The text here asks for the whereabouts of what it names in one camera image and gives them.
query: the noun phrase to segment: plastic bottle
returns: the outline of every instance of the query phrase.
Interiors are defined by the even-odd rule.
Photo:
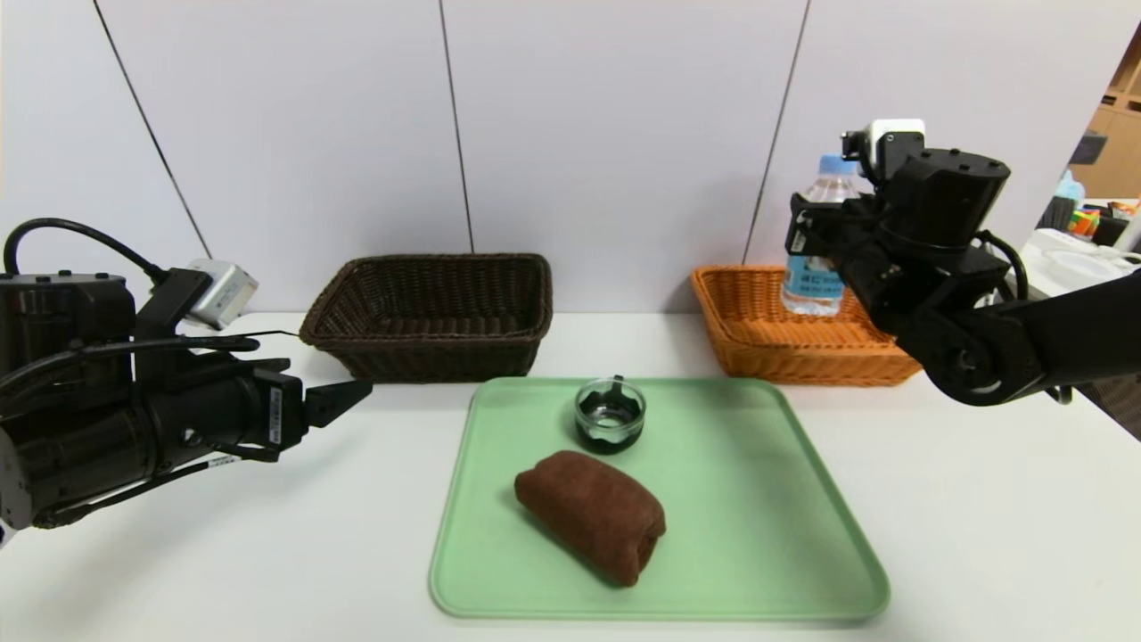
[[[801,195],[818,203],[839,203],[858,196],[853,184],[857,166],[857,162],[839,155],[820,156],[819,176]],[[832,316],[840,311],[843,296],[844,283],[830,260],[817,255],[788,257],[780,301],[790,311]]]

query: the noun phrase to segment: brown wicker basket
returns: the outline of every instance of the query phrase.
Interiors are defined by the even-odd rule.
[[[711,266],[693,284],[718,361],[734,377],[782,384],[892,387],[920,365],[844,293],[835,316],[793,314],[780,302],[782,267]]]
[[[301,341],[374,383],[485,382],[531,371],[551,325],[534,253],[359,258],[309,308]]]

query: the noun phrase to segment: folded towel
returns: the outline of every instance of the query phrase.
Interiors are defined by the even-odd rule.
[[[515,496],[564,544],[623,586],[638,584],[665,534],[656,497],[581,453],[563,450],[519,473]]]

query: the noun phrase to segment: light green tray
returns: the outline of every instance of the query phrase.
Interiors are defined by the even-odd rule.
[[[515,499],[515,477],[582,450],[580,380],[479,388],[431,566],[456,617],[858,620],[890,590],[784,397],[756,380],[640,380],[641,440],[599,457],[665,507],[666,534],[638,585],[618,588],[552,539]]]

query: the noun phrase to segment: table surface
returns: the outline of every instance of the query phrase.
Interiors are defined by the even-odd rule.
[[[253,314],[230,333],[296,331]],[[290,338],[308,385],[346,379]],[[558,314],[534,376],[720,376],[695,315]],[[477,621],[428,594],[475,385],[379,387],[278,464],[180,480],[0,555],[0,641],[1139,640],[1141,444],[1084,399],[783,387],[892,583],[856,626]]]

